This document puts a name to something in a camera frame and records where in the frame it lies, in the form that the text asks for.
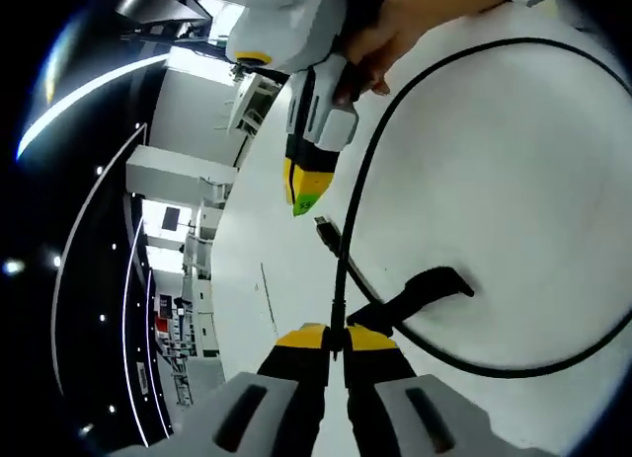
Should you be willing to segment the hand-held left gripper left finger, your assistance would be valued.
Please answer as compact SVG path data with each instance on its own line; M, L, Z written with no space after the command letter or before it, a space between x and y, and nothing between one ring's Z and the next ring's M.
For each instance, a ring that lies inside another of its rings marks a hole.
M213 456L310 456L325 410L329 328L305 324L278 339L255 373L211 397Z

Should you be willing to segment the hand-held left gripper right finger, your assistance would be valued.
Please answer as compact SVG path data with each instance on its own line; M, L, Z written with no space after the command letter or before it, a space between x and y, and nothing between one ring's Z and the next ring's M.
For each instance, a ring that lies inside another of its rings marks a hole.
M348 415L362 456L495 456L489 417L432 375L418 376L398 345L347 328Z

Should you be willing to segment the person's right hand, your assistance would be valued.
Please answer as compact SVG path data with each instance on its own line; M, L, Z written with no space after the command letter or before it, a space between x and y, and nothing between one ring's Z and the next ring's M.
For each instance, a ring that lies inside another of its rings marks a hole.
M343 40L342 53L360 72L357 82L341 85L335 95L339 106L353 92L386 96L389 69L430 30L450 21L476 16L508 0L384 0L376 19Z

